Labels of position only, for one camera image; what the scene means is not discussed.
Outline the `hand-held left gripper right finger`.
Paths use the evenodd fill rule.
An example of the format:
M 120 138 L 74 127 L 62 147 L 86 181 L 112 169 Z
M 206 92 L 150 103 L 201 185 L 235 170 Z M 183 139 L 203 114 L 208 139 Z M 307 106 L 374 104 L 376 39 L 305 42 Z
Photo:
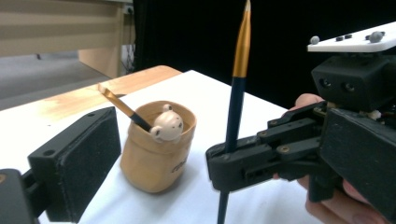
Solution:
M 328 112 L 320 156 L 389 222 L 396 223 L 396 118 Z

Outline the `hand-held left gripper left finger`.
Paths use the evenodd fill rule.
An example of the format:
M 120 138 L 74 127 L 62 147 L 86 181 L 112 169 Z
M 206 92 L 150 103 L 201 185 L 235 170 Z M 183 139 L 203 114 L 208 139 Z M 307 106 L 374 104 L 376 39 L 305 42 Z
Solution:
M 116 109 L 91 112 L 28 156 L 36 180 L 49 196 L 51 221 L 80 221 L 120 155 Z

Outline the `dark blue gold paintbrush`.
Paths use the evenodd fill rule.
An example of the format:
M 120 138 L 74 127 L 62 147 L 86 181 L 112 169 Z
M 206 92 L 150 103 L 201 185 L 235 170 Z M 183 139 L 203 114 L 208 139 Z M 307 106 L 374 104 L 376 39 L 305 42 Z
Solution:
M 250 0 L 246 0 L 233 60 L 233 82 L 228 111 L 225 153 L 220 156 L 221 165 L 229 159 L 231 152 L 236 149 L 237 137 L 239 134 L 250 52 L 250 18 L 251 2 Z
M 118 98 L 111 90 L 107 87 L 98 84 L 97 90 L 107 98 L 107 100 L 112 103 L 118 110 L 124 113 L 128 118 L 130 118 L 137 126 L 149 132 L 151 125 L 148 124 L 141 116 L 132 110 L 127 104 L 125 104 L 120 98 Z

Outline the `tan bear pen holder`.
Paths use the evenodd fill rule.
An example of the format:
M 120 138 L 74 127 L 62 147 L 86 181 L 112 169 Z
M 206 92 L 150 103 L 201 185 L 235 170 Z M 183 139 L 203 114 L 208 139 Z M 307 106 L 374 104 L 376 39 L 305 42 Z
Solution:
M 137 113 L 151 128 L 129 126 L 120 168 L 134 187 L 161 192 L 184 172 L 197 119 L 187 107 L 169 101 L 142 105 Z

